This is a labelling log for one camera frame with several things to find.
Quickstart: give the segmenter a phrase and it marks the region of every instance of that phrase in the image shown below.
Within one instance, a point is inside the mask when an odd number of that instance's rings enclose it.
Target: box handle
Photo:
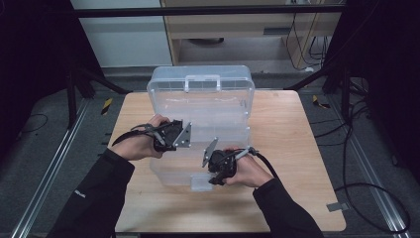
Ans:
[[[220,75],[204,74],[185,77],[185,92],[219,92],[220,90]]]

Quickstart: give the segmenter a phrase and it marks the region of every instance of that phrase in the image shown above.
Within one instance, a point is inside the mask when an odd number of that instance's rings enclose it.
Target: open box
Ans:
[[[255,86],[243,65],[160,66],[148,84],[156,114],[192,123],[191,147],[166,152],[151,160],[151,169],[164,185],[190,185],[210,190],[211,175],[201,168],[204,150],[214,138],[216,149],[249,145]]]

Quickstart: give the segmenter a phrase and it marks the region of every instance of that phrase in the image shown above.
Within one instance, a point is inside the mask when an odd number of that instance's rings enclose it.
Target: black horizontal bar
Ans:
[[[51,11],[50,15],[76,16],[77,18],[150,17],[183,15],[227,15],[227,14],[275,14],[275,13],[332,13],[348,8],[341,4],[320,5],[264,5],[264,6],[206,6],[206,7],[162,7],[123,9],[79,9],[74,11]]]

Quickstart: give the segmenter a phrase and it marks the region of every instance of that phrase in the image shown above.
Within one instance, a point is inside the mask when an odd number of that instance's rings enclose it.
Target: black sleeve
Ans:
[[[278,178],[254,191],[272,237],[324,237],[312,216],[292,200]]]
[[[131,163],[107,149],[71,194],[47,237],[111,237],[133,171]]]

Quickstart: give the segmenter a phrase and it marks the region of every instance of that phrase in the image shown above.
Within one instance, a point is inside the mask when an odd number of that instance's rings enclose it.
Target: white wall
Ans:
[[[71,0],[74,9],[160,7],[158,0]],[[172,65],[162,17],[80,19],[102,67]]]

